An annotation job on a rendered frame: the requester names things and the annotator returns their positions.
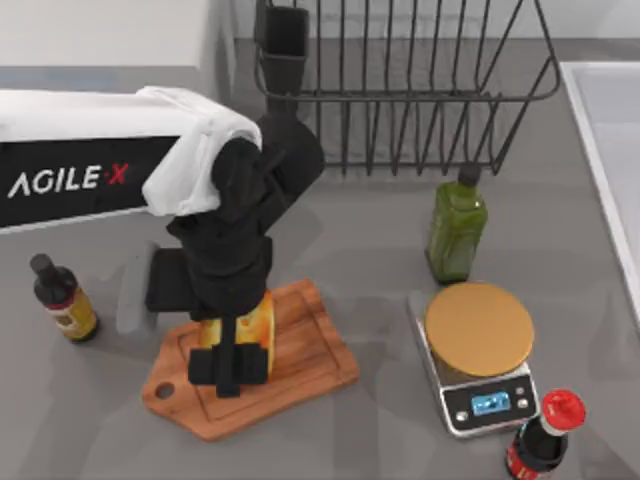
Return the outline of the yellow orange bread loaf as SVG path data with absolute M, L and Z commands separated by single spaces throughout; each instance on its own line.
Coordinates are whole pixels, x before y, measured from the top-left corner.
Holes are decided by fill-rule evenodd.
M 214 347 L 217 351 L 215 362 L 216 383 L 219 346 L 222 338 L 223 320 L 221 318 L 206 319 L 200 322 L 198 327 L 198 348 Z M 260 303 L 252 311 L 236 318 L 231 373 L 231 380 L 235 384 L 241 384 L 239 382 L 241 360 L 238 346 L 247 343 L 257 343 L 268 350 L 269 380 L 275 357 L 275 313 L 273 297 L 269 290 L 265 292 Z

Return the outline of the wooden cutting board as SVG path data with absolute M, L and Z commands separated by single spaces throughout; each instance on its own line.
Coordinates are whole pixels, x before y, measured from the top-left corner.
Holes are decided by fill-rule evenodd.
M 213 386 L 190 384 L 187 360 L 198 343 L 198 327 L 189 322 L 164 337 L 141 391 L 146 409 L 204 441 L 216 441 L 359 379 L 357 362 L 311 280 L 277 288 L 272 297 L 275 360 L 268 383 L 244 386 L 231 399 L 218 398 Z

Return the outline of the dark bottle with yellow label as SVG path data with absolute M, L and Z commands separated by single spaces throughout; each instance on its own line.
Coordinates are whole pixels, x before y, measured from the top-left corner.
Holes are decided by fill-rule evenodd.
M 29 264 L 36 276 L 34 295 L 56 321 L 63 336 L 73 343 L 93 338 L 100 322 L 75 274 L 67 267 L 56 265 L 44 253 L 34 255 Z

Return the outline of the silver kitchen scale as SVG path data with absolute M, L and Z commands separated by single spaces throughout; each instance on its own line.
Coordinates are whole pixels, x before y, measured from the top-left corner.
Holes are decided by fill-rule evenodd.
M 462 439 L 519 428 L 539 413 L 527 363 L 533 321 L 518 298 L 490 283 L 463 282 L 432 295 L 412 291 L 406 305 L 451 435 Z

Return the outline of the green bottle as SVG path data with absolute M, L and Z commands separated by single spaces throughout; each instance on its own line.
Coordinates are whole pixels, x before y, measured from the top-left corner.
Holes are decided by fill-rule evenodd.
M 465 163 L 455 181 L 436 189 L 425 254 L 440 284 L 464 282 L 470 276 L 488 220 L 488 209 L 478 190 L 481 173 L 479 164 Z

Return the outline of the black cutlery holder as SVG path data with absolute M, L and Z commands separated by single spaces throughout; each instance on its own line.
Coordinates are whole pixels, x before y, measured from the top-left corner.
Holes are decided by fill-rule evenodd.
M 268 113 L 296 116 L 309 43 L 309 12 L 256 0 L 254 40 L 264 78 Z

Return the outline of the dark bottle with red cap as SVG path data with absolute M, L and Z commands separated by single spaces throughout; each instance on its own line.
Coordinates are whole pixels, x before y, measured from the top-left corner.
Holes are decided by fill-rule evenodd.
M 505 466 L 512 480 L 550 480 L 568 449 L 568 435 L 581 427 L 586 408 L 580 396 L 554 389 L 541 400 L 540 413 L 528 420 L 506 449 Z

